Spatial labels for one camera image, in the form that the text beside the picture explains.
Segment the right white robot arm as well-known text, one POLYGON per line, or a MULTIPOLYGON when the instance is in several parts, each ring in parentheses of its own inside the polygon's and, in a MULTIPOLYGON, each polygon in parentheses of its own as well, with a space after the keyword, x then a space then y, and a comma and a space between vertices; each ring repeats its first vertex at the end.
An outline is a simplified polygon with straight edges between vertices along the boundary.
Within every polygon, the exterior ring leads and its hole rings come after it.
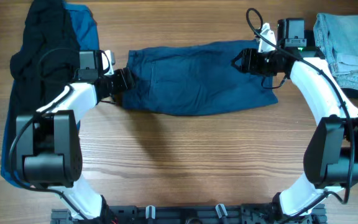
POLYGON ((241 73, 272 77, 283 72, 301 91, 316 121, 316 130, 303 156, 303 173, 279 193, 284 223, 307 216, 324 199, 337 196, 346 203, 358 184, 358 108, 330 74, 317 47, 289 47, 269 52, 244 49, 231 61, 241 73))

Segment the dark blue denim shorts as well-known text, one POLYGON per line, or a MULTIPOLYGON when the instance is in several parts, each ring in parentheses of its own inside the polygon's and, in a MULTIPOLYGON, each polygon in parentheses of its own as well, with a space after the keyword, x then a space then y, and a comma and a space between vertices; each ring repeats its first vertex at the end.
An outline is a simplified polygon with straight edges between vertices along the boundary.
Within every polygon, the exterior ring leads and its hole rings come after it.
POLYGON ((191 47, 131 50, 128 69, 135 88, 124 92, 122 107, 175 116, 203 116, 277 103, 272 79, 241 73, 232 59, 257 48, 254 40, 213 42, 191 47))

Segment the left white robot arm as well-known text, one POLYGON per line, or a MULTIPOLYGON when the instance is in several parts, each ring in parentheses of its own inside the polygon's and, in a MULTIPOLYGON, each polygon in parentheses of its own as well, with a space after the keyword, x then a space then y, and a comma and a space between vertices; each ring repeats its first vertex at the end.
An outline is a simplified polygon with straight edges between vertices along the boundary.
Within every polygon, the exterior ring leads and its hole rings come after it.
POLYGON ((72 223, 116 223, 105 198, 81 174, 77 124, 104 98, 134 87, 134 74, 123 68, 112 75, 95 75, 89 82, 67 83, 49 104, 32 115, 18 116, 9 150, 14 182, 29 191, 57 195, 72 223))

